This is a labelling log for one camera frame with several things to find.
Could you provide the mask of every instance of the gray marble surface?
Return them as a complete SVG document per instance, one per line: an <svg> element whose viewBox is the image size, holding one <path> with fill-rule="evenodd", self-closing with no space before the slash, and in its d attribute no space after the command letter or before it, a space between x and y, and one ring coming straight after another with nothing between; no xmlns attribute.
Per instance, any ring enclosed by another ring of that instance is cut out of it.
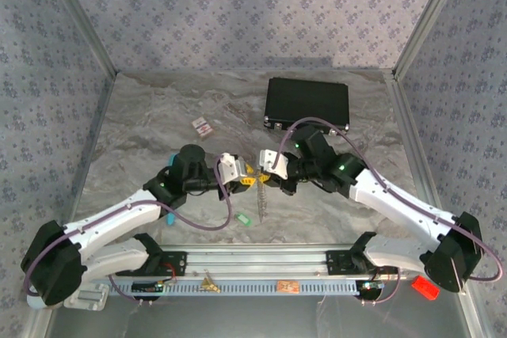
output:
<svg viewBox="0 0 507 338"><path fill-rule="evenodd" d="M414 194L398 125L379 71L119 74L75 218L96 213L132 194L185 144L200 144L209 164L222 152L240 154L254 163L260 149L276 150L283 132L268 131L262 125L268 80L275 76L347 84L349 137L387 179ZM215 129L205 140L191 125L199 116ZM336 151L349 150L338 137L328 140ZM252 188L232 197L234 212L248 215L251 226L234 220L225 230L203 232L178 220L167 226L163 218L136 232L147 231L161 244L351 243L366 230L407 236L404 229L376 211L338 194L326 194L311 184L301 184L293 197L268 188L267 197L263 223L257 216L257 192ZM222 223L227 214L216 192L188 197L187 204L178 210L209 226Z"/></svg>

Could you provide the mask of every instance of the green object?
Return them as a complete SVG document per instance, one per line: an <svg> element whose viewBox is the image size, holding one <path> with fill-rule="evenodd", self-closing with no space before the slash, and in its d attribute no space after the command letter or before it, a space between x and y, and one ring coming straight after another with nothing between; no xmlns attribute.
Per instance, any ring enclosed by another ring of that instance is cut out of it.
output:
<svg viewBox="0 0 507 338"><path fill-rule="evenodd" d="M250 221L250 218L248 218L243 213L236 214L236 219L239 220L243 225L250 226L252 221Z"/></svg>

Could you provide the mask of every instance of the teal object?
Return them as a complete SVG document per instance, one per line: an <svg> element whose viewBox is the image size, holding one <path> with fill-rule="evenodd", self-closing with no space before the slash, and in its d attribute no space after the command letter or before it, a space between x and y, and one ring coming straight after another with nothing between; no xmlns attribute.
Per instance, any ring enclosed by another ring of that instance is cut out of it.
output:
<svg viewBox="0 0 507 338"><path fill-rule="evenodd" d="M169 158L169 161L167 162L167 166L171 166L174 162L174 158L176 157L176 154L171 154L171 157ZM174 224L174 221L176 221L176 217L173 213L169 213L166 217L167 226L172 226Z"/></svg>

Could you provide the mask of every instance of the orange object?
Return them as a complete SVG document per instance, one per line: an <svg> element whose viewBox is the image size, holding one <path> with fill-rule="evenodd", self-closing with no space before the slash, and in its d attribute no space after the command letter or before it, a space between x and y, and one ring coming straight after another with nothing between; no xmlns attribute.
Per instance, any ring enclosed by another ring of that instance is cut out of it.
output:
<svg viewBox="0 0 507 338"><path fill-rule="evenodd" d="M436 300L440 293L439 287L422 276L416 277L412 282L412 288L431 301Z"/></svg>
<svg viewBox="0 0 507 338"><path fill-rule="evenodd" d="M280 280L276 283L276 291L280 293L299 293L299 282L294 280Z"/></svg>

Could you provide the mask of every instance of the patterned wallpaper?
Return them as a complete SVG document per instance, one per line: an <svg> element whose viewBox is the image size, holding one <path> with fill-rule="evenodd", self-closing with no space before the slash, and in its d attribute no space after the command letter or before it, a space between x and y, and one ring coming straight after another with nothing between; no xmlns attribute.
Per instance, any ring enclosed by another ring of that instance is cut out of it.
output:
<svg viewBox="0 0 507 338"><path fill-rule="evenodd" d="M428 0L80 0L119 71L392 68Z"/></svg>
<svg viewBox="0 0 507 338"><path fill-rule="evenodd" d="M0 0L0 336L21 334L19 268L39 226L68 215L106 76L60 0Z"/></svg>
<svg viewBox="0 0 507 338"><path fill-rule="evenodd" d="M442 203L477 216L504 263L506 63L507 1L448 0L402 80ZM484 289L497 334L507 336L507 279Z"/></svg>

